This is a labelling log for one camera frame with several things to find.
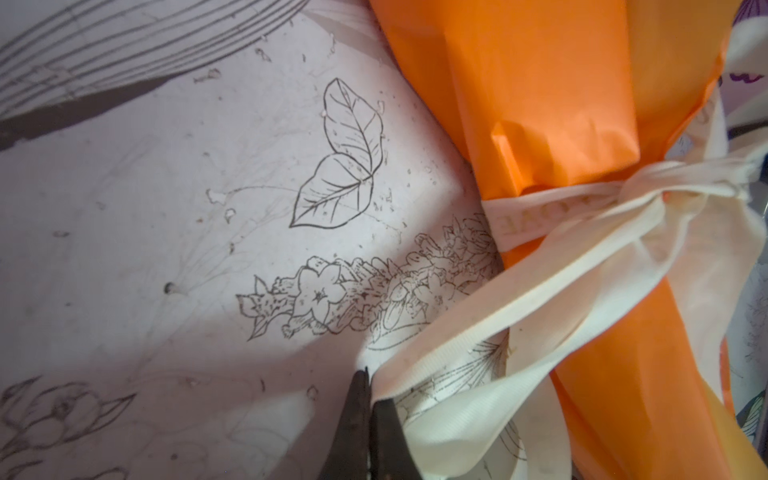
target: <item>flower petal drawing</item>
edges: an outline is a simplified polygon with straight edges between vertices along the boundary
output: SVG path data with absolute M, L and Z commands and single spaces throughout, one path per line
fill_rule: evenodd
M 341 268 L 338 265 L 326 266 L 317 273 L 311 268 L 299 272 L 299 295 L 293 304 L 293 316 L 303 317 L 312 312 L 318 322 L 328 316 L 331 303 L 338 303 L 346 295 L 344 287 L 339 285 Z

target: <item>printed flower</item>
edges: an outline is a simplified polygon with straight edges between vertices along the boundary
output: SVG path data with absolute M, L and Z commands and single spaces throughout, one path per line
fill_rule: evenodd
M 299 295 L 293 304 L 293 316 L 305 316 L 312 312 L 315 320 L 322 322 L 328 316 L 331 303 L 338 303 L 346 295 L 339 285 L 338 265 L 329 265 L 319 274 L 311 268 L 299 272 Z
M 417 286 L 413 290 L 416 298 L 427 304 L 427 321 L 432 321 L 437 315 L 445 312 L 457 293 L 463 295 L 457 292 L 456 285 L 453 283 L 440 283 L 440 277 L 434 273 L 427 277 L 426 285 Z
M 20 384 L 21 389 L 6 389 L 3 399 L 12 399 L 16 391 L 23 394 L 35 380 Z M 105 402 L 83 382 L 47 389 L 27 404 L 17 421 L 4 419 L 17 434 L 0 448 L 0 462 L 24 450 L 49 449 L 96 432 L 112 423 L 134 397 Z

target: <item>printed leaf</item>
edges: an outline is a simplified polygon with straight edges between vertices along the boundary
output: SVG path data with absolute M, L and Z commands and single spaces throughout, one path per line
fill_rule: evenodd
M 301 186 L 291 227 L 341 227 L 371 203 L 373 176 L 346 154 L 323 158 L 315 174 Z
M 131 402 L 134 401 L 135 396 L 136 394 L 134 393 L 133 395 L 125 396 L 121 399 L 116 399 L 104 403 L 101 406 L 101 411 L 99 412 L 98 418 L 96 418 L 96 422 L 91 425 L 88 431 L 84 432 L 83 435 L 100 430 L 114 422 L 125 411 L 125 409 L 128 408 Z
M 333 151 L 347 154 L 369 174 L 383 160 L 382 118 L 379 113 L 338 78 L 326 87 L 326 136 Z

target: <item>debris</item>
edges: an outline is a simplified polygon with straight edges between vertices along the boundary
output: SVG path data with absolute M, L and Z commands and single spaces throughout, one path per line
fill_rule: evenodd
M 211 68 L 207 74 L 202 77 L 193 78 L 192 81 L 194 83 L 202 83 L 206 80 L 216 80 L 217 78 L 221 78 L 221 72 L 218 68 Z
M 211 202 L 212 204 L 219 204 L 219 205 L 227 204 L 227 194 L 214 192 L 209 188 L 208 190 L 205 190 L 205 195 L 206 197 L 208 197 L 208 201 Z
M 255 50 L 255 52 L 256 52 L 256 55 L 259 55 L 259 56 L 261 57 L 261 59 L 262 59 L 262 60 L 264 60 L 264 61 L 268 61 L 269 63 L 272 63 L 272 58 L 270 58 L 270 56 L 269 56 L 269 55 L 267 55 L 266 53 L 264 53 L 264 50 L 262 50 L 261 48 L 257 48 L 257 49 Z
M 317 396 L 319 394 L 320 394 L 319 390 L 314 385 L 310 385 L 310 387 L 306 390 L 307 398 L 312 400 L 313 402 L 317 401 Z

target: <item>orange wrapping paper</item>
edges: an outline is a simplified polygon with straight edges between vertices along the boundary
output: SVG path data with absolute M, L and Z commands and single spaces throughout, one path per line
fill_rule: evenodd
M 372 5 L 402 72 L 493 200 L 620 180 L 662 160 L 716 84 L 739 2 Z M 505 265 L 539 243 L 504 252 Z M 666 282 L 556 371 L 586 478 L 735 472 L 713 420 L 722 405 L 707 399 Z

